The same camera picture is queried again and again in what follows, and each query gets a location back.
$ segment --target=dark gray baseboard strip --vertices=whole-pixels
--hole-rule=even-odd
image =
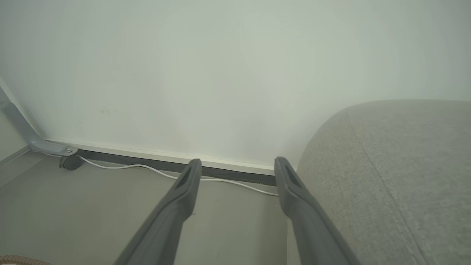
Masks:
[[[126,157],[119,155],[112,155],[94,151],[79,150],[76,155],[83,156],[86,159],[116,163],[121,165],[133,165],[133,164],[143,164],[146,166],[151,166],[157,170],[171,171],[181,173],[186,164],[165,162],[159,160],[137,158],[137,157]],[[274,176],[263,175],[263,174],[254,174],[254,173],[245,173],[227,169],[220,169],[214,167],[203,167],[203,176],[243,181],[243,182],[252,182],[259,183],[268,186],[276,186],[276,181]]]

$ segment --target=beige rope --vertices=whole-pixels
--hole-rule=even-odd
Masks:
[[[22,257],[17,255],[0,256],[0,264],[15,264],[15,265],[52,265],[44,261],[33,258]]]

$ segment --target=gray fabric sofa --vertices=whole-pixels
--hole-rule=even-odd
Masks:
[[[471,264],[470,101],[344,109],[297,172],[361,264]],[[287,240],[300,264],[290,222]]]

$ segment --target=black caster wheel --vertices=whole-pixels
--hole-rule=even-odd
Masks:
[[[59,161],[59,168],[67,170],[75,170],[83,165],[83,160],[76,155],[71,155],[69,157],[62,156]]]

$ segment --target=white cable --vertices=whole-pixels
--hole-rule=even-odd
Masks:
[[[56,156],[56,155],[51,155],[51,154],[46,154],[48,156],[51,156],[51,157],[61,157],[61,156]],[[174,177],[174,176],[170,176],[170,175],[167,175],[165,174],[164,172],[162,171],[159,171],[151,166],[147,166],[147,165],[141,165],[141,164],[134,164],[134,165],[129,165],[129,166],[102,166],[102,165],[98,165],[98,164],[95,164],[91,161],[89,161],[88,159],[86,158],[83,158],[81,156],[78,156],[80,157],[80,159],[82,159],[83,161],[89,163],[90,165],[94,165],[94,166],[97,166],[97,167],[101,167],[101,168],[104,168],[104,169],[123,169],[123,168],[130,168],[130,167],[145,167],[147,169],[150,169],[152,171],[155,171],[161,175],[164,175],[168,178],[171,178],[171,179],[178,179],[177,177]],[[263,194],[267,194],[267,195],[271,195],[271,196],[278,196],[278,194],[276,193],[271,193],[271,192],[268,192],[268,191],[263,191],[263,190],[259,190],[259,189],[256,189],[254,187],[251,187],[249,185],[245,185],[245,184],[242,184],[242,183],[239,183],[239,182],[235,182],[235,181],[231,181],[231,180],[223,180],[223,179],[201,179],[201,181],[216,181],[216,182],[227,182],[227,183],[231,183],[231,184],[235,184],[235,185],[239,185],[239,186],[242,186],[244,188],[248,188],[248,189],[251,189],[251,190],[254,190],[254,191],[258,191],[258,192],[261,192]]]

